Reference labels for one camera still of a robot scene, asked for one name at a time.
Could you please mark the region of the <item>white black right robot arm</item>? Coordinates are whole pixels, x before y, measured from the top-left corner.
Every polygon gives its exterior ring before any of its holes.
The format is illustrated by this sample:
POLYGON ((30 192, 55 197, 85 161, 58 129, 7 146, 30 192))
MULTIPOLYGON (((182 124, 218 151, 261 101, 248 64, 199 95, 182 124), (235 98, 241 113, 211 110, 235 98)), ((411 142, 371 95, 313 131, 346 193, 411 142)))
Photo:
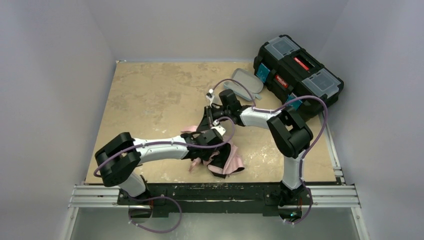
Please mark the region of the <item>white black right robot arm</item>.
POLYGON ((286 201, 296 198, 305 188, 303 155, 313 140, 313 133, 306 122, 291 106, 282 110, 259 110, 251 105, 242 105, 230 89, 220 92, 219 98, 220 104, 212 103, 204 108, 197 129, 207 130, 214 121, 227 117, 241 127, 269 130, 284 158, 281 197, 286 201))

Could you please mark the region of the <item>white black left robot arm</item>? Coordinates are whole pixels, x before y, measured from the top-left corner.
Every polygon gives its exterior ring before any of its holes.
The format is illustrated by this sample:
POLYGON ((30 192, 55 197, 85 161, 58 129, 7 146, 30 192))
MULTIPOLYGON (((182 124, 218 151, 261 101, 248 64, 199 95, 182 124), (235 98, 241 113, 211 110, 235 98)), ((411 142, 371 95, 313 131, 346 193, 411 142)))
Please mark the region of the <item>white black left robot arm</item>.
POLYGON ((93 174, 102 179, 104 186, 118 186, 127 195, 137 198, 148 187, 144 178, 134 172, 136 167, 166 159, 207 160, 225 145, 225 132, 224 127, 218 125, 201 132, 157 140, 133 138, 129 132, 123 132, 95 153, 97 168, 93 174))

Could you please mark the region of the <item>pink and black folding umbrella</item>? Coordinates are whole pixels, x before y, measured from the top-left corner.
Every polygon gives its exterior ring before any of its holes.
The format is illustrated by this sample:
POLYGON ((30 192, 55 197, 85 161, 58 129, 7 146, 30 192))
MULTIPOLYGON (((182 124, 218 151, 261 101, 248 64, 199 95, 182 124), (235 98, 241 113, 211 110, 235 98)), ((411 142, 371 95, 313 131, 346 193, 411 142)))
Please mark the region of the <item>pink and black folding umbrella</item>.
MULTIPOLYGON (((183 130, 196 131, 197 126, 189 126, 183 130)), ((241 172, 245 169, 243 160, 238 153, 239 148, 233 144, 228 137, 223 137, 226 142, 217 152, 213 153, 208 160, 191 160, 189 172, 192 172, 198 165, 204 165, 218 178, 226 178, 231 174, 241 172)))

